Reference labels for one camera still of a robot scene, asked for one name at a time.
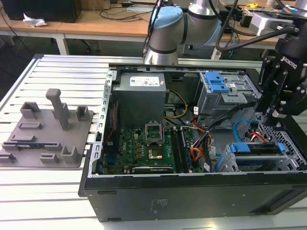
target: floor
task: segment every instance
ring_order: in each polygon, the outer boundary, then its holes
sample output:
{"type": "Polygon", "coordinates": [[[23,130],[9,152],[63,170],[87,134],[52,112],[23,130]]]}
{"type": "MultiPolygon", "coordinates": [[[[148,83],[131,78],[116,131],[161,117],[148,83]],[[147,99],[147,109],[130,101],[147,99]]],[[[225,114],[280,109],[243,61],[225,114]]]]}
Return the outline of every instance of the floor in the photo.
{"type": "MultiPolygon", "coordinates": [[[[17,37],[14,47],[3,46],[0,48],[0,99],[6,94],[15,80],[32,58],[32,55],[25,49],[17,37]]],[[[26,37],[25,45],[32,54],[58,54],[56,43],[52,43],[49,38],[26,37]]],[[[86,46],[80,40],[68,41],[69,51],[71,55],[96,55],[96,56],[123,56],[123,57],[140,57],[142,55],[142,43],[138,42],[118,42],[118,41],[102,41],[102,49],[98,51],[98,41],[88,41],[92,47],[92,53],[86,53],[86,46]]],[[[194,46],[193,50],[189,50],[187,55],[182,55],[183,46],[179,46],[179,58],[197,58],[210,59],[213,46],[194,46]]],[[[234,60],[251,60],[261,61],[262,49],[240,49],[235,50],[232,57],[228,52],[223,53],[221,59],[234,60]]]]}

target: motherboard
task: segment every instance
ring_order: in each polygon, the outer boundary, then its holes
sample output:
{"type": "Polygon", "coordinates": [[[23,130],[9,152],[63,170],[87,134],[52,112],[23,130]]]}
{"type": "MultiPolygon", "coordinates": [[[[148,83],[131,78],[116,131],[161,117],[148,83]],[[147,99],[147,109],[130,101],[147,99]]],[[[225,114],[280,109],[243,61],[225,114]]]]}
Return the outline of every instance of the motherboard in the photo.
{"type": "Polygon", "coordinates": [[[191,162],[190,147],[194,143],[191,129],[163,128],[160,132],[152,127],[121,129],[118,152],[106,155],[102,161],[104,173],[201,172],[199,163],[191,162]]]}

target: gray plastic tray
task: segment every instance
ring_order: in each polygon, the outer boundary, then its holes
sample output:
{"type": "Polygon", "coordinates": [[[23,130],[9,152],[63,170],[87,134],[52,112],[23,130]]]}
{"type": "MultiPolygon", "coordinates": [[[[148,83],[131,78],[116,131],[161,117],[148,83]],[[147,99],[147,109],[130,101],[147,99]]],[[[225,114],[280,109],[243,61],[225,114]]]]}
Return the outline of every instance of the gray plastic tray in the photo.
{"type": "Polygon", "coordinates": [[[23,117],[2,144],[0,167],[80,166],[93,112],[87,106],[68,110],[59,96],[58,89],[46,94],[55,110],[40,110],[35,102],[23,104],[23,117]]]}

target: green motherboard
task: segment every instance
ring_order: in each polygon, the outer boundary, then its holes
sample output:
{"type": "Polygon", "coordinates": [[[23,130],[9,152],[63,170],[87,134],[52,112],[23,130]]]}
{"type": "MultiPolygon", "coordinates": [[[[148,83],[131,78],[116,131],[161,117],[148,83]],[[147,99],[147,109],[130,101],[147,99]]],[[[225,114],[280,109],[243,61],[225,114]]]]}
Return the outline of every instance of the green motherboard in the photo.
{"type": "MultiPolygon", "coordinates": [[[[174,159],[173,145],[171,139],[171,129],[165,129],[160,133],[159,129],[151,129],[146,133],[145,128],[141,129],[121,129],[119,134],[119,153],[112,164],[104,165],[107,168],[107,174],[126,174],[129,173],[129,167],[151,166],[151,167],[172,167],[174,173],[177,173],[176,161],[174,159]],[[148,138],[159,138],[162,135],[162,142],[151,143],[146,142],[148,138]]],[[[186,150],[190,151],[193,144],[193,133],[190,129],[183,131],[186,150]]],[[[193,164],[190,172],[200,173],[199,164],[193,164]]]]}

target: sticker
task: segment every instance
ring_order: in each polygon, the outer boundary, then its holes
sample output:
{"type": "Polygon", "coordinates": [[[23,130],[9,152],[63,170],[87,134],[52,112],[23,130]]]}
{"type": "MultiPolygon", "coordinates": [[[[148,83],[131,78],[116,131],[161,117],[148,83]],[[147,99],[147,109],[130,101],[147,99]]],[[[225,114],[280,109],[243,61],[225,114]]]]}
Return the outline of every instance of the sticker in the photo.
{"type": "Polygon", "coordinates": [[[150,204],[149,213],[158,214],[160,212],[164,212],[167,204],[168,204],[168,199],[152,200],[150,204]]]}
{"type": "Polygon", "coordinates": [[[131,77],[130,86],[160,86],[159,77],[131,77]]]}
{"type": "Polygon", "coordinates": [[[16,145],[17,147],[20,147],[20,148],[29,148],[30,146],[29,145],[16,145]]]}
{"type": "Polygon", "coordinates": [[[216,155],[214,146],[211,146],[210,154],[216,155]]]}
{"type": "Polygon", "coordinates": [[[235,84],[226,84],[226,86],[229,88],[236,88],[236,85],[235,84]]]}
{"type": "Polygon", "coordinates": [[[210,166],[205,162],[205,164],[203,165],[204,169],[207,170],[208,172],[210,172],[210,166]]]}
{"type": "Polygon", "coordinates": [[[194,106],[194,114],[198,115],[198,107],[194,106]]]}

